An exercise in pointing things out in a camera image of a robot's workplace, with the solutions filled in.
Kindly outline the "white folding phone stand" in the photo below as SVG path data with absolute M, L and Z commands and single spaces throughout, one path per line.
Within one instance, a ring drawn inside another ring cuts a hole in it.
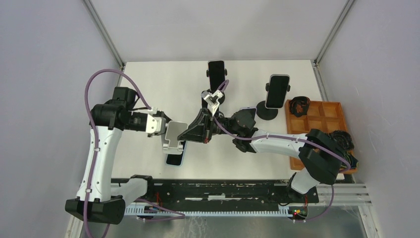
M 183 140 L 179 140 L 178 136 L 187 128 L 188 124 L 185 122 L 171 120 L 167 123 L 166 131 L 161 137 L 164 154 L 181 155 L 183 153 Z

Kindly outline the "light blue cased phone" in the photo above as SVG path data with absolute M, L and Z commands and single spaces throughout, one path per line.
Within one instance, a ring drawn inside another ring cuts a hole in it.
M 181 154 L 179 154 L 179 155 L 167 154 L 166 161 L 165 161 L 165 163 L 167 165 L 176 166 L 176 167 L 179 167 L 179 166 L 182 165 L 183 158 L 184 158 L 184 155 L 185 155 L 185 152 L 186 152 L 186 141 L 183 141 L 181 143 L 181 145 L 183 146 L 183 151 L 182 151 Z

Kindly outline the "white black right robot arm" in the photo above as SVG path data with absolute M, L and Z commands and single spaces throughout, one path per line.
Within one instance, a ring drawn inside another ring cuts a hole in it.
M 208 143 L 214 135 L 226 134 L 243 153 L 272 153 L 299 159 L 305 167 L 292 175 L 286 188 L 286 196 L 292 202 L 301 201 L 319 184 L 334 185 L 337 175 L 344 171 L 342 164 L 350 168 L 344 158 L 346 151 L 319 129 L 301 134 L 271 133 L 255 127 L 255 114 L 256 109 L 246 108 L 227 118 L 221 112 L 202 108 L 177 138 Z

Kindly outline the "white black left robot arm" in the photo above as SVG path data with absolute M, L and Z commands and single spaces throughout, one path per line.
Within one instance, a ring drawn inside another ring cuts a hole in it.
M 128 205 L 140 198 L 150 202 L 156 189 L 151 176 L 134 175 L 119 187 L 111 187 L 111 174 L 116 149 L 124 130 L 139 131 L 149 137 L 166 132 L 170 118 L 162 111 L 135 112 L 137 92 L 128 87 L 115 87 L 113 96 L 91 110 L 94 122 L 85 173 L 76 197 L 68 199 L 65 210 L 80 220 L 93 223 L 121 222 Z

